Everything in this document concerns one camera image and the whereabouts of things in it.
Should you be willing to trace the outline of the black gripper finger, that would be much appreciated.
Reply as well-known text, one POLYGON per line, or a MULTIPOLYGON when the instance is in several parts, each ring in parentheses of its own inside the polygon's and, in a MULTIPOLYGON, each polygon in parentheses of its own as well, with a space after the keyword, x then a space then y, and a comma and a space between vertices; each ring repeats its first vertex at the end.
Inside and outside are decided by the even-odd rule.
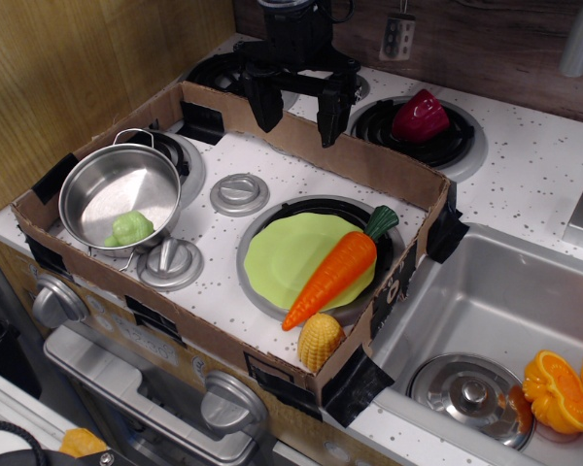
POLYGON ((322 147, 331 147, 347 128, 352 105, 356 103, 354 77, 330 77, 318 96, 317 124, 322 147))
POLYGON ((281 90, 270 78, 254 76, 248 72, 243 72, 241 78, 258 127, 264 132, 270 132, 283 117, 281 90))

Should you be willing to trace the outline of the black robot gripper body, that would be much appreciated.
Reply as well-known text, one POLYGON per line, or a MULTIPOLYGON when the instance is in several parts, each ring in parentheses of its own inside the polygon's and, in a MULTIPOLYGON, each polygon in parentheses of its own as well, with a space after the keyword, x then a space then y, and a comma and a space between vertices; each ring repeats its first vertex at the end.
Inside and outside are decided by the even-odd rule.
POLYGON ((333 29, 349 20, 335 17, 329 1, 260 1, 266 38, 235 46, 241 82, 248 95, 289 91, 305 95, 357 93, 360 64, 332 44, 333 29))

